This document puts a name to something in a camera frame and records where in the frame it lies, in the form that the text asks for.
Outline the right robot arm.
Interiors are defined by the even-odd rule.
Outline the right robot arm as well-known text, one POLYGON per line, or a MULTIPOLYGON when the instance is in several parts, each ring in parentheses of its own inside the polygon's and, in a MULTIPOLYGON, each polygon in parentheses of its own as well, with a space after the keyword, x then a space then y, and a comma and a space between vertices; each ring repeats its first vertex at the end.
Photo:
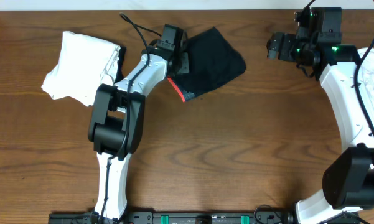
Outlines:
POLYGON ((365 55, 342 43, 340 7, 297 11, 295 34, 274 33, 268 57, 312 69, 331 103, 342 143, 341 155, 324 172, 322 188, 298 201, 291 223, 358 223, 359 211, 374 208, 374 74, 365 55))

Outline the black pants red waistband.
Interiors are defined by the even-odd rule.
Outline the black pants red waistband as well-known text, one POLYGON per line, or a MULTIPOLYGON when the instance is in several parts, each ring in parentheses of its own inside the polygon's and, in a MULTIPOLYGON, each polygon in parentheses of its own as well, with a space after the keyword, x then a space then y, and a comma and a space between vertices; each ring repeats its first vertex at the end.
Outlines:
POLYGON ((241 54, 216 27, 186 41, 189 72, 168 79, 181 100, 192 100, 222 87, 246 71, 241 54))

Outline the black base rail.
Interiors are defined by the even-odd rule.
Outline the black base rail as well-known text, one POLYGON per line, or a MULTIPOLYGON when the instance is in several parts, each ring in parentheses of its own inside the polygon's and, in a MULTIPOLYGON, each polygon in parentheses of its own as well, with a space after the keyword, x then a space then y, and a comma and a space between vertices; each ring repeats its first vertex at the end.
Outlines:
POLYGON ((121 218, 100 218, 94 212, 83 214, 51 214, 49 224, 293 224, 297 220, 289 212, 259 210, 254 213, 156 213, 129 212, 121 218))

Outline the black folded garment under white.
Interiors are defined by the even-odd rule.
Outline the black folded garment under white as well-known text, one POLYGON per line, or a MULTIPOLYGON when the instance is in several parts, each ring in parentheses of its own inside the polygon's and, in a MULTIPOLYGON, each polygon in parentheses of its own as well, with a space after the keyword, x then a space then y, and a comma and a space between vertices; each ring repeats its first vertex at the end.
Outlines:
POLYGON ((127 48, 125 46, 120 46, 120 50, 119 50, 119 53, 118 53, 118 62, 117 62, 117 73, 116 73, 116 78, 114 80, 114 83, 117 83, 117 82, 120 82, 123 78, 124 78, 124 75, 122 73, 122 66, 123 66, 123 63, 124 63, 124 57, 125 57, 125 54, 126 54, 126 50, 127 48))

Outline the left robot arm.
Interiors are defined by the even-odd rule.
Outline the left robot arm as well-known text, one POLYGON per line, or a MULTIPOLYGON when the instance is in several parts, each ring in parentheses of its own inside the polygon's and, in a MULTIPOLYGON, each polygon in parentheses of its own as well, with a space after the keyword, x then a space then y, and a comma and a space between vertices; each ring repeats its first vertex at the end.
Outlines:
POLYGON ((189 72, 186 32, 166 24, 160 39, 146 44, 136 67, 113 85, 98 87, 88 139, 100 166, 99 196, 92 223, 119 223, 127 207, 129 162, 143 134, 145 101, 167 77, 189 72))

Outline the white folded cloth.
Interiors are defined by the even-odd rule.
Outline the white folded cloth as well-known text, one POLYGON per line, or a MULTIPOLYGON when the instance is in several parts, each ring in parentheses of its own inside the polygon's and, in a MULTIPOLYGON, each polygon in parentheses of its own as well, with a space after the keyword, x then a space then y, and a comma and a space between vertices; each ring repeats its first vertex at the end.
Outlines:
POLYGON ((65 31, 58 64, 46 75, 42 90, 53 100, 71 97, 91 106, 100 85, 115 83, 123 50, 107 40, 65 31))

